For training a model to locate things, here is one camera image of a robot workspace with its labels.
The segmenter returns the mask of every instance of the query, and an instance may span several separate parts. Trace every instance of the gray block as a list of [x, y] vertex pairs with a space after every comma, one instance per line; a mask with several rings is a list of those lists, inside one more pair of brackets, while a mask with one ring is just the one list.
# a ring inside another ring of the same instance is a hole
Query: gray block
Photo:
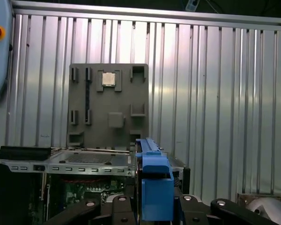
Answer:
[[108, 113], [108, 126], [110, 128], [122, 128], [124, 126], [124, 116], [122, 112]]
[[147, 78], [145, 64], [72, 64], [68, 146], [129, 149], [148, 137]]

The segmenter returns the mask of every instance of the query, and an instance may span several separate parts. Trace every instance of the black cable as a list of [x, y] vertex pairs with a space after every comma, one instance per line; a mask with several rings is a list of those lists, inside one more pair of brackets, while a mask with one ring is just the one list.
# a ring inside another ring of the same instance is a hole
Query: black cable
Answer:
[[265, 13], [267, 13], [268, 11], [270, 11], [270, 10], [276, 8], [276, 7], [277, 7], [278, 5], [280, 5], [280, 4], [281, 4], [281, 0], [279, 0], [278, 2], [274, 3], [273, 5], [271, 5], [271, 6], [268, 7], [267, 9], [265, 9], [264, 12], [263, 12], [263, 15], [264, 15]]
[[260, 15], [264, 15], [264, 12], [265, 12], [265, 10], [267, 9], [269, 3], [270, 3], [270, 0], [265, 0], [263, 9], [262, 9]]
[[217, 8], [221, 11], [222, 14], [226, 14], [225, 11], [223, 10], [223, 8], [215, 0], [207, 0], [207, 1], [209, 1], [210, 3], [213, 3], [214, 5], [216, 5]]

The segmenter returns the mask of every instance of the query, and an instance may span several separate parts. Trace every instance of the motherboard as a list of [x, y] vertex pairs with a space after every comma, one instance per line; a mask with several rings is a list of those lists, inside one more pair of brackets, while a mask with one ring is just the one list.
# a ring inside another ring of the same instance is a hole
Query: motherboard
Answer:
[[63, 180], [63, 209], [78, 203], [82, 199], [97, 199], [104, 204], [110, 195], [122, 194], [125, 187], [125, 177], [100, 176], [91, 180]]

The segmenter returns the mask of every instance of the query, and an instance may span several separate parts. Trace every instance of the screw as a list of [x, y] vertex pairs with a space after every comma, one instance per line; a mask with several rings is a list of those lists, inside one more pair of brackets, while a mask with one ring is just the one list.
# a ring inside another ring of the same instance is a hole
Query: screw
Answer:
[[224, 206], [226, 204], [224, 201], [217, 201], [216, 203], [218, 203], [220, 206]]
[[184, 196], [183, 198], [184, 198], [185, 200], [187, 200], [187, 201], [189, 201], [189, 200], [192, 199], [192, 197], [190, 197], [190, 196]]
[[93, 203], [93, 202], [88, 202], [87, 204], [86, 204], [86, 206], [89, 206], [89, 207], [91, 207], [91, 206], [94, 206], [95, 204]]

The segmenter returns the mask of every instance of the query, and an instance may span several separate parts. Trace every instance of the corrugated metal wall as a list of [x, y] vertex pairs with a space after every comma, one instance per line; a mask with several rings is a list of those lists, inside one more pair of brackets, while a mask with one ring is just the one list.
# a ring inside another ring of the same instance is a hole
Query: corrugated metal wall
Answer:
[[70, 63], [147, 63], [151, 137], [190, 166], [191, 193], [205, 202], [281, 193], [281, 31], [274, 26], [24, 12], [15, 18], [0, 146], [65, 146]]

